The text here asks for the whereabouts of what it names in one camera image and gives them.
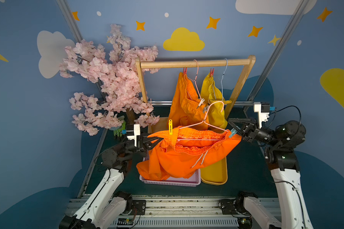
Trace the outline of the teal clothespin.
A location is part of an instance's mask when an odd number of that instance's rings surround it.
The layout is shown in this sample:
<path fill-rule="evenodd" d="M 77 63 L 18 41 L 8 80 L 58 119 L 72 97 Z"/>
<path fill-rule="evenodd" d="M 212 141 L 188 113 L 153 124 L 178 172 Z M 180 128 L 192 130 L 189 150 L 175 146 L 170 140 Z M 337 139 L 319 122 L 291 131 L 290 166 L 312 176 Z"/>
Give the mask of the teal clothespin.
<path fill-rule="evenodd" d="M 229 135 L 229 138 L 232 138 L 237 133 L 237 130 L 233 128 L 230 130 L 230 132 L 231 134 Z"/>

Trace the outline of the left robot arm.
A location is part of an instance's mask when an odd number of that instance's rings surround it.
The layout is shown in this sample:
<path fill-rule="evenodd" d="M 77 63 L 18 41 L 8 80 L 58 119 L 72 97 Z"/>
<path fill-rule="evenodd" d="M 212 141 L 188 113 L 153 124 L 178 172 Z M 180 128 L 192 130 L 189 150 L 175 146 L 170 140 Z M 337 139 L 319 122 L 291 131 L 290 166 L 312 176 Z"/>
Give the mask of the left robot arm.
<path fill-rule="evenodd" d="M 146 156 L 163 139 L 142 134 L 102 152 L 103 178 L 73 216 L 64 216 L 60 229 L 107 229 L 121 214 L 136 212 L 132 195 L 116 191 L 130 171 L 134 154 Z"/>

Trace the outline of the dark orange shorts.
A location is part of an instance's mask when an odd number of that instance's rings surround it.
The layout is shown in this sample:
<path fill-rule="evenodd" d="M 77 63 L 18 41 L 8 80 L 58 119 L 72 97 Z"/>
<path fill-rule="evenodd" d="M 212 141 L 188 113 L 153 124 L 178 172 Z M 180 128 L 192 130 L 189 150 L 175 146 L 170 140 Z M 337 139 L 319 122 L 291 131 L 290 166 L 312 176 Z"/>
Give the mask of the dark orange shorts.
<path fill-rule="evenodd" d="M 189 178 L 196 170 L 224 159 L 242 137 L 226 130 L 196 130 L 176 127 L 173 133 L 159 131 L 150 135 L 161 142 L 148 152 L 148 159 L 137 164 L 138 173 L 147 180 L 162 181 L 170 177 Z"/>

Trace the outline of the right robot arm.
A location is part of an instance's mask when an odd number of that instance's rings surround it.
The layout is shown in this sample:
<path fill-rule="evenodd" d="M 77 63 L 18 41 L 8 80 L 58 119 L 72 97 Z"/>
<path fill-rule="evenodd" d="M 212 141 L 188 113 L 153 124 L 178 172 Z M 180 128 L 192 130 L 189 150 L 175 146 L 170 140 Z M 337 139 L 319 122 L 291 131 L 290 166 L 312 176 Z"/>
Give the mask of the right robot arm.
<path fill-rule="evenodd" d="M 301 174 L 294 149 L 305 141 L 306 129 L 300 121 L 288 121 L 275 129 L 260 127 L 254 118 L 230 118 L 233 133 L 244 141 L 266 146 L 264 156 L 276 186 L 281 210 L 278 220 L 261 204 L 256 194 L 241 191 L 235 199 L 223 199 L 223 212 L 239 218 L 239 228 L 250 229 L 255 220 L 262 229 L 311 229 L 302 192 Z"/>

